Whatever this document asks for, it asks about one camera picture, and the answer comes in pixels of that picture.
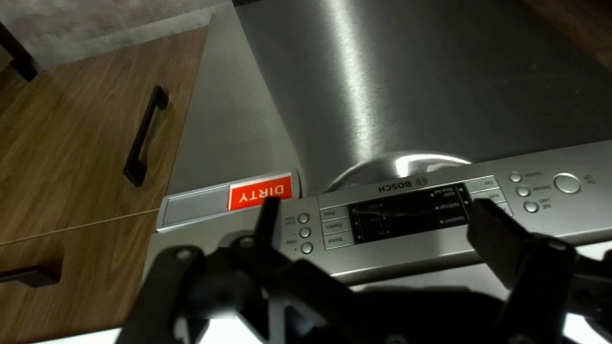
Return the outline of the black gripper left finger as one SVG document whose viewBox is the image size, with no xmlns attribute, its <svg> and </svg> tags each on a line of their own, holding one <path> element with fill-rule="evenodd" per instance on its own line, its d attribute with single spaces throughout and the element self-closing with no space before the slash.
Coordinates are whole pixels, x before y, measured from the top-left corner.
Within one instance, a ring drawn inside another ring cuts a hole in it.
<svg viewBox="0 0 612 344">
<path fill-rule="evenodd" d="M 277 213 L 281 208 L 279 196 L 267 196 L 261 206 L 254 225 L 252 240 L 256 246 L 269 246 L 273 242 L 273 230 Z"/>
</svg>

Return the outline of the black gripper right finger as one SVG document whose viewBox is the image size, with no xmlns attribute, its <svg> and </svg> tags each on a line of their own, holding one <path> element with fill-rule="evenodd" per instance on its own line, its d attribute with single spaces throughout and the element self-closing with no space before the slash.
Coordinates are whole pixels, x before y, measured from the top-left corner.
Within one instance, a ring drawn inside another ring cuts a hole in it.
<svg viewBox="0 0 612 344">
<path fill-rule="evenodd" d="M 493 200 L 468 206 L 466 238 L 508 290 L 506 309 L 558 313 L 569 295 L 577 252 L 566 240 L 523 229 Z"/>
</svg>

